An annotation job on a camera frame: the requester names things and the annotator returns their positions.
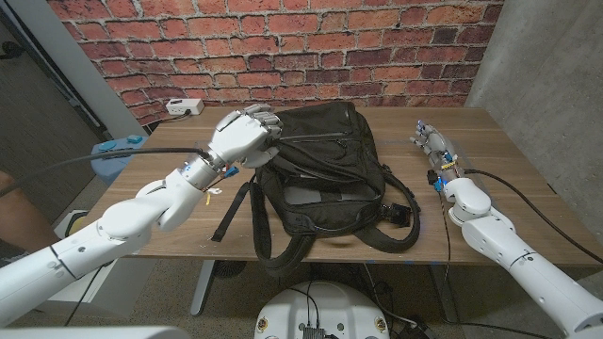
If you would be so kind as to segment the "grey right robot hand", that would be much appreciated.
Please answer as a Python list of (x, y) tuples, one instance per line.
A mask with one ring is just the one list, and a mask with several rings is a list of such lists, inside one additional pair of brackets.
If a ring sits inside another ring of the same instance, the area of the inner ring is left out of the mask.
[(434, 126), (418, 121), (416, 135), (410, 140), (428, 156), (432, 170), (444, 185), (464, 175), (458, 166), (458, 156), (452, 142)]

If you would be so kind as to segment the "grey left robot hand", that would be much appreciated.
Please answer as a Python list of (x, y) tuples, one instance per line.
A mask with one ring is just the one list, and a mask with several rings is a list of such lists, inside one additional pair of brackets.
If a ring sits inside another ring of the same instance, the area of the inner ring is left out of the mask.
[(214, 170), (239, 162), (244, 168), (255, 169), (267, 164), (279, 149), (271, 142), (280, 138), (283, 123), (270, 105), (254, 104), (234, 110), (216, 126), (208, 143)]

